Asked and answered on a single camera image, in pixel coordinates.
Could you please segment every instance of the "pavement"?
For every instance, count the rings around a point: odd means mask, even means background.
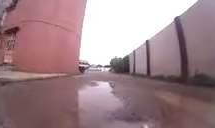
[[[16,81],[25,81],[25,80],[36,80],[36,79],[46,79],[54,77],[67,76],[68,74],[38,74],[38,73],[27,73],[27,72],[18,72],[10,70],[1,70],[0,71],[0,81],[3,82],[16,82]]]
[[[105,72],[0,86],[0,128],[215,128],[215,89]]]

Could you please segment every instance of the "car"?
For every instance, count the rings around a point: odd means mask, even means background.
[[[83,61],[83,60],[79,61],[78,69],[81,73],[84,73],[89,67],[90,67],[90,64],[87,61]]]

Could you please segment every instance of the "green tree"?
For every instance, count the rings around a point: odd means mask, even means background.
[[[129,72],[129,57],[124,58],[115,57],[110,62],[111,68],[117,73],[128,73]]]

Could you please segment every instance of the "wet road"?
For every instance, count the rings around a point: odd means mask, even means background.
[[[215,89],[87,73],[0,87],[7,128],[215,128]]]

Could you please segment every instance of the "overcast sky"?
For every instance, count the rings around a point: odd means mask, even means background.
[[[197,0],[87,0],[80,58],[109,64],[124,57]]]

